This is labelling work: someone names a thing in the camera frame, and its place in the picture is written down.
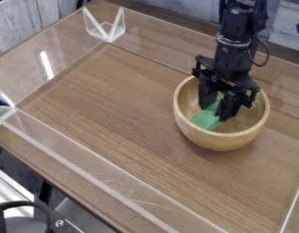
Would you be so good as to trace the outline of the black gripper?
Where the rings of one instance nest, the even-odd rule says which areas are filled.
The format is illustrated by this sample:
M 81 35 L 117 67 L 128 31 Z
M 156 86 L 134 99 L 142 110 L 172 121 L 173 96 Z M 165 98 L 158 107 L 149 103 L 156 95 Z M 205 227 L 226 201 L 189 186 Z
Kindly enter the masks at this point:
M 196 64 L 192 68 L 192 76 L 197 79 L 197 103 L 205 109 L 216 100 L 217 93 L 224 97 L 218 101 L 214 115 L 224 122 L 237 114 L 240 106 L 253 106 L 260 87 L 251 79 L 247 72 L 236 73 L 236 76 L 224 76 L 213 69 L 213 59 L 196 55 Z

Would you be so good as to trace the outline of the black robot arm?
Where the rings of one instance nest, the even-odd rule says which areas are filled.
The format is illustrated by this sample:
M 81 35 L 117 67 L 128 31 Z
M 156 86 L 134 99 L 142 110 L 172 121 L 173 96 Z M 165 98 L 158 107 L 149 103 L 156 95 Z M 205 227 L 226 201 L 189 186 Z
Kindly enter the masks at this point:
M 241 106 L 252 108 L 260 87 L 251 78 L 251 66 L 264 66 L 253 60 L 257 45 L 265 44 L 259 33 L 265 29 L 265 0 L 220 0 L 216 50 L 213 58 L 196 55 L 192 76 L 197 79 L 197 103 L 205 109 L 224 96 L 213 115 L 224 122 Z

